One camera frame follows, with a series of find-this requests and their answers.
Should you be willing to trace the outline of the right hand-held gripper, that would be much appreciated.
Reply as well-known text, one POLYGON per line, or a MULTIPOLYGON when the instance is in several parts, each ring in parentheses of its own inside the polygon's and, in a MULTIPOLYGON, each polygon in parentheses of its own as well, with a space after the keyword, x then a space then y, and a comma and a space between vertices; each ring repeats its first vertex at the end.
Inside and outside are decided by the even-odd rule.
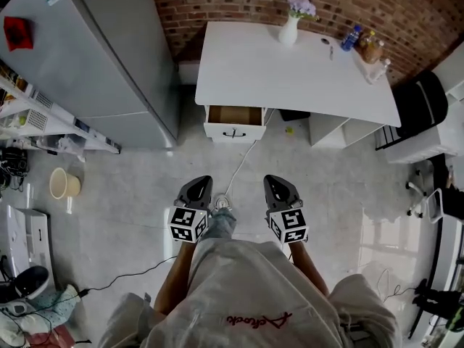
POLYGON ((265 219, 269 229, 281 244, 304 241, 308 224, 296 186, 276 175, 266 175, 263 186, 268 206, 265 219))

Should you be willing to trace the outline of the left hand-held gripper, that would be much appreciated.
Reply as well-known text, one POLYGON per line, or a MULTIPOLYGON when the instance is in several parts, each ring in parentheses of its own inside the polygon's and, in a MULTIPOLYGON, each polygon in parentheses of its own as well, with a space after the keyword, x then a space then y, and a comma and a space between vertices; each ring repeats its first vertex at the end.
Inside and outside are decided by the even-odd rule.
POLYGON ((212 185, 212 177, 203 175, 180 189, 167 219, 172 239, 195 244, 206 232, 212 185))

